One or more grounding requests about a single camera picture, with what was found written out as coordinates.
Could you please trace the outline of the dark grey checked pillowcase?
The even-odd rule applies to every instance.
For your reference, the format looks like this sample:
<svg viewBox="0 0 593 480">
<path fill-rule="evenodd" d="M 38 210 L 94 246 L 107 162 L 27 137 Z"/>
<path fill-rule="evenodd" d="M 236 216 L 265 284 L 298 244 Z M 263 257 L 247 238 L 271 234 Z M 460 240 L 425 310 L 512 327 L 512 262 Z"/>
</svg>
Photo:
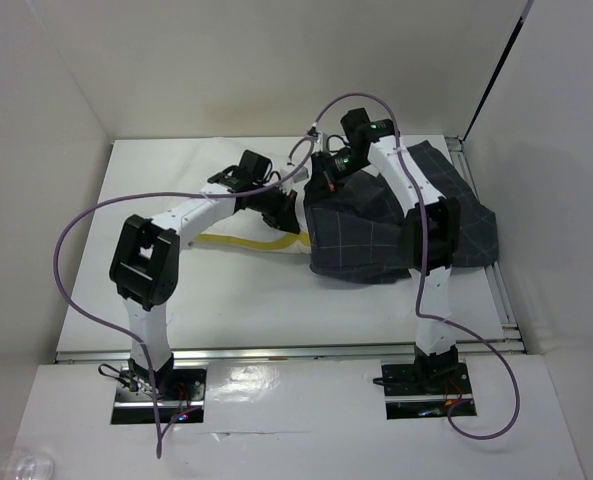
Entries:
<svg viewBox="0 0 593 480">
<path fill-rule="evenodd" d="M 487 267 L 499 258 L 495 213 L 484 206 L 437 148 L 423 141 L 408 148 L 422 172 L 461 207 L 456 268 Z M 313 273 L 357 284 L 392 284 L 409 277 L 397 250 L 404 214 L 385 180 L 364 170 L 339 190 L 305 207 Z"/>
</svg>

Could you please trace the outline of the white pillow with yellow edge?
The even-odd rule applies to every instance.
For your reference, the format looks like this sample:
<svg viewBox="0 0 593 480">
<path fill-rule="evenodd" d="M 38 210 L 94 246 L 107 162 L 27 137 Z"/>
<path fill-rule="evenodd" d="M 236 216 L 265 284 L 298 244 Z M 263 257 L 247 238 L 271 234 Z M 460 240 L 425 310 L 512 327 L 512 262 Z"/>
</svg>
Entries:
<svg viewBox="0 0 593 480">
<path fill-rule="evenodd" d="M 197 192 L 207 179 L 235 163 L 248 147 L 222 137 L 201 140 L 184 157 L 175 174 L 174 190 Z M 290 184 L 297 192 L 295 213 L 300 232 L 289 233 L 270 227 L 259 213 L 246 209 L 221 220 L 198 235 L 193 244 L 198 246 L 228 246 L 260 252 L 308 254 L 311 250 L 303 206 L 302 184 Z"/>
</svg>

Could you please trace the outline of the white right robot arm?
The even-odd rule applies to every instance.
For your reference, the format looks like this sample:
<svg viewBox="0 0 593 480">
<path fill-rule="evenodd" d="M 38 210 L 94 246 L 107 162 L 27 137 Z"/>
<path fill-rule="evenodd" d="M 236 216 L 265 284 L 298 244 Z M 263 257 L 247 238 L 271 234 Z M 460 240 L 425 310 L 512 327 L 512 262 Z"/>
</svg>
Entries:
<svg viewBox="0 0 593 480">
<path fill-rule="evenodd" d="M 365 109 L 341 119 L 347 145 L 336 153 L 317 152 L 305 186 L 305 212 L 312 252 L 324 248 L 324 225 L 315 210 L 340 197 L 349 177 L 367 166 L 383 178 L 400 205 L 397 253 L 417 289 L 417 321 L 412 379 L 417 388 L 433 392 L 447 383 L 458 365 L 458 350 L 449 314 L 449 279 L 458 246 L 460 204 L 445 197 L 413 160 L 393 118 L 372 120 Z"/>
</svg>

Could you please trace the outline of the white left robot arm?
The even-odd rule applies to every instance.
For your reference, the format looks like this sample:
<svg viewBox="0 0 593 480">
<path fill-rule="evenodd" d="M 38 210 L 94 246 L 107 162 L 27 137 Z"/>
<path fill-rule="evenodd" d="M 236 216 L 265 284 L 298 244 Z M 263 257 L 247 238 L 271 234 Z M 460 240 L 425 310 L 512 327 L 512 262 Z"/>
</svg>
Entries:
<svg viewBox="0 0 593 480">
<path fill-rule="evenodd" d="M 237 164 L 210 176 L 180 205 L 152 217 L 128 217 L 119 235 L 109 277 L 123 299 L 132 341 L 129 368 L 139 389 L 152 399 L 173 387 L 174 354 L 167 335 L 167 302 L 179 282 L 180 254 L 197 237 L 242 210 L 252 210 L 271 227 L 299 233 L 297 193 L 291 184 L 298 168 L 279 173 L 272 161 L 245 150 Z"/>
</svg>

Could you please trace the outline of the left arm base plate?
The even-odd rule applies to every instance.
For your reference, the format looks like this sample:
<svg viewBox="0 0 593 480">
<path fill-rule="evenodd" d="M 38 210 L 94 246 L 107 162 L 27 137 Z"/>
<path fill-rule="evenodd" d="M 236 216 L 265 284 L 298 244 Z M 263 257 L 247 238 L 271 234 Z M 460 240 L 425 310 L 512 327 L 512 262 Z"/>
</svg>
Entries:
<svg viewBox="0 0 593 480">
<path fill-rule="evenodd" d="M 102 363 L 98 373 L 115 382 L 112 425 L 145 425 L 154 423 L 153 398 L 157 399 L 160 422 L 198 424 L 204 421 L 206 368 L 175 369 L 156 394 L 143 379 L 127 367 Z"/>
</svg>

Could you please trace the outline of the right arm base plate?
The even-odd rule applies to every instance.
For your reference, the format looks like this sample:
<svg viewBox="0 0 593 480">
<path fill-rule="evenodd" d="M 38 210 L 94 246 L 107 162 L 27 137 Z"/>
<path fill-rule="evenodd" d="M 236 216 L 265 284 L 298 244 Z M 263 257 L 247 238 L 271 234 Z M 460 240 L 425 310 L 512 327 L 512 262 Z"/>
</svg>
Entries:
<svg viewBox="0 0 593 480">
<path fill-rule="evenodd" d="M 412 364 L 384 364 L 372 383 L 383 389 L 388 420 L 431 419 L 447 416 L 476 416 L 477 410 L 469 372 L 460 362 L 453 373 L 422 383 Z"/>
</svg>

